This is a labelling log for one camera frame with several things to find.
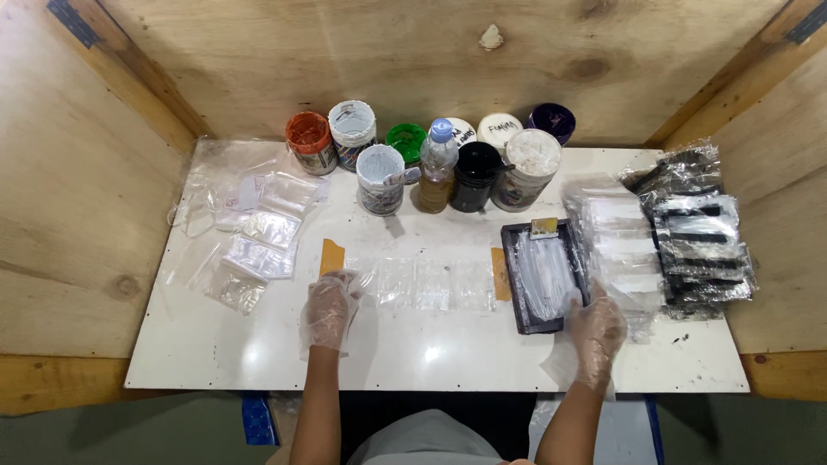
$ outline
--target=green paint jar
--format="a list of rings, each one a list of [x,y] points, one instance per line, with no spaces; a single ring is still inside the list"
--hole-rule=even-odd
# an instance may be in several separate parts
[[[428,134],[421,127],[404,122],[397,124],[388,131],[388,136],[385,138],[385,144],[392,146],[396,151],[402,154],[402,160],[405,162],[405,169],[419,166],[419,147],[422,142],[428,137]],[[416,184],[418,180],[413,180],[405,184]]]

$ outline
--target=blue bottle cap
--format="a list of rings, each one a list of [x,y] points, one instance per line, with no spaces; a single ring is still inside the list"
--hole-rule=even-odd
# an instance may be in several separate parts
[[[437,118],[431,123],[431,138],[433,141],[444,144],[453,137],[454,125],[444,117]]]

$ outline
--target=person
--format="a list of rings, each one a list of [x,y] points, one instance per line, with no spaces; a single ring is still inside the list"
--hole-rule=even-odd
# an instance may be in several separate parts
[[[309,346],[308,373],[290,451],[291,465],[340,462],[339,349],[358,310],[357,280],[355,271],[332,271],[309,287],[302,323],[303,337]],[[591,288],[591,304],[583,308],[573,300],[566,317],[566,331],[571,335],[578,357],[577,375],[543,434],[536,465],[592,463],[595,455],[600,408],[609,385],[612,361],[626,337],[626,322],[617,304],[598,283],[593,281]],[[377,431],[359,446],[347,463],[497,465],[509,462],[464,424],[440,410],[425,410]],[[510,463],[532,464],[526,459]]]

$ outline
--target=green floor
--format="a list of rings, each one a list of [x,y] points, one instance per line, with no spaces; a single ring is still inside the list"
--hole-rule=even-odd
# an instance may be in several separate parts
[[[198,392],[0,419],[0,463],[264,463],[244,444],[241,401]],[[827,463],[827,404],[664,395],[668,465]]]

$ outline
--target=gray shirt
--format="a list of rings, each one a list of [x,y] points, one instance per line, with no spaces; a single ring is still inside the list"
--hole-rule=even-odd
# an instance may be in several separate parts
[[[425,410],[370,436],[347,465],[497,465],[503,459],[479,434],[441,410]]]

